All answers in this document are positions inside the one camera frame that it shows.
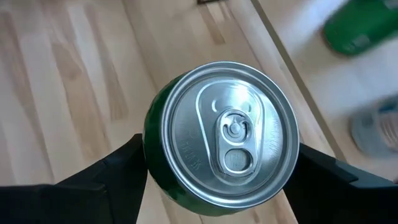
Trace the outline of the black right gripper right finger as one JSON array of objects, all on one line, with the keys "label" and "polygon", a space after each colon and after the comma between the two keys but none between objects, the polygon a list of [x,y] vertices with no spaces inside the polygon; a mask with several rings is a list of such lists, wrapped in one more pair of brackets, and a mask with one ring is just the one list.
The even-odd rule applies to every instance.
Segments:
[{"label": "black right gripper right finger", "polygon": [[299,223],[398,224],[398,184],[305,144],[284,193]]}]

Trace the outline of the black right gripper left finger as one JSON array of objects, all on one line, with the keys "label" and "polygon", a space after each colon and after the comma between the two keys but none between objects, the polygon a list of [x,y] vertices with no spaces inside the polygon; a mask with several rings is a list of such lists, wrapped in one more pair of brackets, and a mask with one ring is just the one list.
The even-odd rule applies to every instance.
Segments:
[{"label": "black right gripper left finger", "polygon": [[147,180],[142,135],[57,183],[0,187],[0,224],[136,224]]}]

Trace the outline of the tall silver Celsius can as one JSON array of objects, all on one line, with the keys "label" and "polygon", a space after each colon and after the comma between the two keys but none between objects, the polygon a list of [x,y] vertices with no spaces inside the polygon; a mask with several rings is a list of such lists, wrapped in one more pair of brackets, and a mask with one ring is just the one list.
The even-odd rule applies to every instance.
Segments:
[{"label": "tall silver Celsius can", "polygon": [[398,157],[398,95],[354,114],[349,121],[358,149],[370,157]]}]

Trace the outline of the green Sprite can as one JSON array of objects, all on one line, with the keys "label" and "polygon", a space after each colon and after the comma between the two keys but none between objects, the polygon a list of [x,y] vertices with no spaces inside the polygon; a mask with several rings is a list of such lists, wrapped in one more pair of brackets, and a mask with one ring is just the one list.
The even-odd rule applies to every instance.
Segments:
[{"label": "green Sprite can", "polygon": [[147,168],[164,193],[200,215],[230,215],[277,195],[299,155],[281,89],[238,62],[201,65],[169,81],[146,114]]},{"label": "green Sprite can", "polygon": [[398,0],[349,0],[323,27],[332,50],[359,55],[398,36]]}]

